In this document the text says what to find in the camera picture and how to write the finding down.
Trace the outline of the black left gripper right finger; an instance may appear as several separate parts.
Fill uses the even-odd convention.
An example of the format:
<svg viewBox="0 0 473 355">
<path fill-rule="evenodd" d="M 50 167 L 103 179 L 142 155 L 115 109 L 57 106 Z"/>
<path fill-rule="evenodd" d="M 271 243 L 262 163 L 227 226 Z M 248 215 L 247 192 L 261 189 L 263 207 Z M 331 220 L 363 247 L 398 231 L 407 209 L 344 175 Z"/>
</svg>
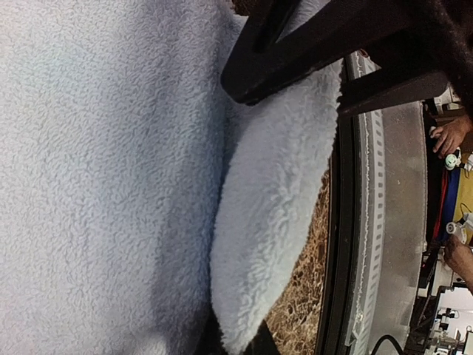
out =
<svg viewBox="0 0 473 355">
<path fill-rule="evenodd" d="M 282 35 L 297 1 L 261 1 L 222 71 L 223 89 L 254 105 L 310 73 L 373 44 L 394 44 L 379 70 L 345 83 L 342 106 L 395 106 L 443 93 L 443 72 L 417 43 L 413 18 L 399 1 L 329 1 Z"/>
</svg>

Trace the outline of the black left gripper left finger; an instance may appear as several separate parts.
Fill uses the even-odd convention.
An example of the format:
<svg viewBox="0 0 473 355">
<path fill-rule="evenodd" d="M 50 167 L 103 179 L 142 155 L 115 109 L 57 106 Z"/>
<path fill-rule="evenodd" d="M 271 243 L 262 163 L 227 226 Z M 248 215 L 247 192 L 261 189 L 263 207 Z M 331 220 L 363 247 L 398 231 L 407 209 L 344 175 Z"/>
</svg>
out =
<svg viewBox="0 0 473 355">
<path fill-rule="evenodd" d="M 219 323 L 216 317 L 210 317 L 205 325 L 205 330 L 197 349 L 196 355 L 228 355 L 228 352 L 222 345 L 222 333 L 220 331 Z M 263 322 L 256 336 L 248 344 L 243 352 L 247 355 L 280 355 L 280 352 L 273 340 L 273 337 L 267 327 L 266 322 Z"/>
</svg>

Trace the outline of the operator right hand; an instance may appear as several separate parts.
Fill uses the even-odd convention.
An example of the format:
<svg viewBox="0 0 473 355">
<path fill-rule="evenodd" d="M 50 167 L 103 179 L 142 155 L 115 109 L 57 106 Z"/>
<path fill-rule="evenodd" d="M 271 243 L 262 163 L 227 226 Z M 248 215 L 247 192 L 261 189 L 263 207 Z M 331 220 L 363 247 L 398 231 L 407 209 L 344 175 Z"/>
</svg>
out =
<svg viewBox="0 0 473 355">
<path fill-rule="evenodd" d="M 473 254 L 469 246 L 451 235 L 445 246 L 444 260 L 465 281 L 466 287 L 472 292 Z"/>
</svg>

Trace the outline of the large pale blue towel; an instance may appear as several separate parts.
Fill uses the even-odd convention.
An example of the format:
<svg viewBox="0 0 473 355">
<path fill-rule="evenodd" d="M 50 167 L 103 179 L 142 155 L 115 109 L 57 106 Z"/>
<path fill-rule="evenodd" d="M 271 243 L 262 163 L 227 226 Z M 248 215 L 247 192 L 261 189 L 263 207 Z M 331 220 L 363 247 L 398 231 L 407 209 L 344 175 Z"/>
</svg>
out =
<svg viewBox="0 0 473 355">
<path fill-rule="evenodd" d="M 333 150 L 340 63 L 248 107 L 229 1 L 1 3 L 1 352 L 243 354 Z"/>
</svg>

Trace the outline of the operator left hand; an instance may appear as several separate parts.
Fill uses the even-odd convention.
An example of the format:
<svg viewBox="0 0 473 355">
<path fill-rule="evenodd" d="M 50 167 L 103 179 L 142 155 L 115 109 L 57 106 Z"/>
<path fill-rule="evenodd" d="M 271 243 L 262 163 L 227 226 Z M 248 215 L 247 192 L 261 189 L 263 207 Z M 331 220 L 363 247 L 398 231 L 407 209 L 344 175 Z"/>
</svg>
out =
<svg viewBox="0 0 473 355">
<path fill-rule="evenodd" d="M 436 140 L 432 150 L 439 158 L 445 158 L 452 154 L 471 132 L 472 119 L 468 115 L 460 116 L 443 126 L 438 126 L 429 133 L 430 138 Z"/>
</svg>

